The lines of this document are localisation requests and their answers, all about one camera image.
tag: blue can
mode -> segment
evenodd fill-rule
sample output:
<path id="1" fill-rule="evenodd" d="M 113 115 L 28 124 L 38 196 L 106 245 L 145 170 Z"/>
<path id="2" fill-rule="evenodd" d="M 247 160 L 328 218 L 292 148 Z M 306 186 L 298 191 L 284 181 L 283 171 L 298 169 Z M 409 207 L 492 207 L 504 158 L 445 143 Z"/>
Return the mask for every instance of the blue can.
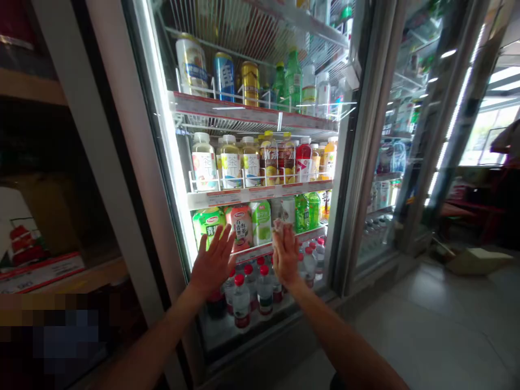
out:
<path id="1" fill-rule="evenodd" d="M 219 94 L 219 92 L 235 94 L 235 69 L 233 60 L 229 55 L 221 51 L 215 54 L 214 73 L 217 99 L 234 103 L 235 98 L 233 96 Z"/>

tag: beer can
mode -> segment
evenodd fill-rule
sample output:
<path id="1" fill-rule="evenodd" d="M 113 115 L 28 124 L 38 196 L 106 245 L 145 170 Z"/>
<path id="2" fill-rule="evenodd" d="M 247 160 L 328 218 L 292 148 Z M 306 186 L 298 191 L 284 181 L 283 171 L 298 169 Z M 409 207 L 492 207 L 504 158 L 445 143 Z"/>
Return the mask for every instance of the beer can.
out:
<path id="1" fill-rule="evenodd" d="M 175 49 L 182 92 L 206 98 L 205 91 L 193 88 L 207 89 L 206 56 L 199 42 L 192 35 L 183 32 L 175 43 Z"/>
<path id="2" fill-rule="evenodd" d="M 235 69 L 233 60 L 229 55 L 219 51 L 215 54 L 213 62 L 215 74 L 216 98 L 219 100 L 235 102 L 233 96 L 220 95 L 219 92 L 235 94 Z"/>
<path id="3" fill-rule="evenodd" d="M 241 68 L 242 84 L 244 86 L 244 104 L 246 106 L 258 107 L 258 65 L 251 61 L 245 61 Z"/>

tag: right hand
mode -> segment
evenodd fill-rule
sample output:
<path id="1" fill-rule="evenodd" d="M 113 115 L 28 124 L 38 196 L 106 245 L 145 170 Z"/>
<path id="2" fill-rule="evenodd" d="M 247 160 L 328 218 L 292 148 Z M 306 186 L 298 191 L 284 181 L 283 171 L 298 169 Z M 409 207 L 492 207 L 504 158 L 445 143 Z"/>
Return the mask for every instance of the right hand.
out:
<path id="1" fill-rule="evenodd" d="M 294 236 L 293 226 L 285 224 L 283 226 L 283 239 L 278 232 L 272 233 L 272 244 L 274 247 L 272 256 L 272 266 L 280 283 L 287 289 L 301 280 L 298 273 L 298 249 L 300 243 Z"/>

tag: red bottle cap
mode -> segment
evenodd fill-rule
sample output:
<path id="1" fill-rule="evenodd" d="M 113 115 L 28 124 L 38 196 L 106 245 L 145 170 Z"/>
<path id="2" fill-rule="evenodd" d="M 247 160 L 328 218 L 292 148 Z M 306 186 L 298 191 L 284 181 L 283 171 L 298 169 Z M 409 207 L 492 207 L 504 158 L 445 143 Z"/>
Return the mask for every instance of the red bottle cap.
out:
<path id="1" fill-rule="evenodd" d="M 238 286 L 244 284 L 244 275 L 238 274 L 237 276 L 235 276 L 235 284 Z"/>
<path id="2" fill-rule="evenodd" d="M 260 273 L 263 276 L 267 276 L 269 274 L 269 267 L 267 265 L 263 265 L 260 267 Z"/>

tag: left hand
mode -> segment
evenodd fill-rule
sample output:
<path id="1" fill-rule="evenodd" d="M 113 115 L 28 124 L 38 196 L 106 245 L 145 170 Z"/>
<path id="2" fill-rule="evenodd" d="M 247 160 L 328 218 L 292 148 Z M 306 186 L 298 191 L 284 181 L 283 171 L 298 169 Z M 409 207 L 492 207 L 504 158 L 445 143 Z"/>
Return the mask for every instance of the left hand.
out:
<path id="1" fill-rule="evenodd" d="M 235 267 L 235 258 L 229 259 L 236 232 L 229 234 L 231 225 L 217 227 L 213 241 L 206 251 L 207 235 L 200 239 L 199 254 L 191 271 L 190 286 L 200 298 L 208 298 L 229 277 Z"/>

